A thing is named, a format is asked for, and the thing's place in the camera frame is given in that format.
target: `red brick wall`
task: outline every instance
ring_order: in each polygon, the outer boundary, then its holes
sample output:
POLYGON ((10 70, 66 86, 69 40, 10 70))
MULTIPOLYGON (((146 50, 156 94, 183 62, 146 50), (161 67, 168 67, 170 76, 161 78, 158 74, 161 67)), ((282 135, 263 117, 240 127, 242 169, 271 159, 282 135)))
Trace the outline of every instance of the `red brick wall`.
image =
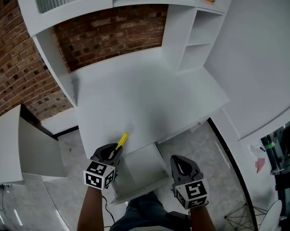
POLYGON ((54 37, 69 71, 162 44, 168 5, 93 12, 56 25, 54 37))
POLYGON ((17 0, 0 0, 0 116, 21 103, 39 120, 72 107, 29 37, 17 0))

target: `cabinet door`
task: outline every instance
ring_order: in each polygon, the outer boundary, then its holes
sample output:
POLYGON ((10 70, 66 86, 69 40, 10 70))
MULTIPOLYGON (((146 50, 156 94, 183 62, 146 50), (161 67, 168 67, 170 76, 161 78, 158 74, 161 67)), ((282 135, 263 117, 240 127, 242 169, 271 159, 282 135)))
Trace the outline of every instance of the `cabinet door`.
POLYGON ((23 173, 66 177, 59 143, 20 118, 19 153, 23 173))
POLYGON ((18 143, 20 108, 0 117, 0 183, 23 180, 18 143))
POLYGON ((68 19, 113 7, 113 0, 18 0, 30 36, 68 19))

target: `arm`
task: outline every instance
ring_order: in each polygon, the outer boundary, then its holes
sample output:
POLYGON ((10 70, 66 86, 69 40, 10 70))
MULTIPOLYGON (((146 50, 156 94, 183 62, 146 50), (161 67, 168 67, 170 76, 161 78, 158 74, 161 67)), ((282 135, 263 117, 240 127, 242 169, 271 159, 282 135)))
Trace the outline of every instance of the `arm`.
POLYGON ((207 208, 203 205, 191 211, 192 231, 215 231, 207 208))
POLYGON ((103 231, 101 190, 88 187, 79 216, 77 231, 103 231))

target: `green object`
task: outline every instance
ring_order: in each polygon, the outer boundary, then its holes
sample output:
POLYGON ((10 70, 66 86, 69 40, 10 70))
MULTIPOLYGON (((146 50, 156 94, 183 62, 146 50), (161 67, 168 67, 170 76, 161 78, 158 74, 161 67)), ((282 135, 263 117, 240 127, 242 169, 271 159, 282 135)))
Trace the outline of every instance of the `green object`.
POLYGON ((274 142, 271 142, 270 144, 268 144, 268 149, 271 149, 272 147, 274 147, 274 142))

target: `red object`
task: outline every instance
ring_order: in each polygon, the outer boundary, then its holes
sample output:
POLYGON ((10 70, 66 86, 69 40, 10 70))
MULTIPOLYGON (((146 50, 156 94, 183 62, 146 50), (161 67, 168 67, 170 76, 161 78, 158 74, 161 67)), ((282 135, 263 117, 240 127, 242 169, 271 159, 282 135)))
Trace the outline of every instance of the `red object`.
POLYGON ((265 159, 259 158, 258 161, 255 162, 255 167, 257 168, 257 173, 262 169, 262 167, 265 165, 265 159))

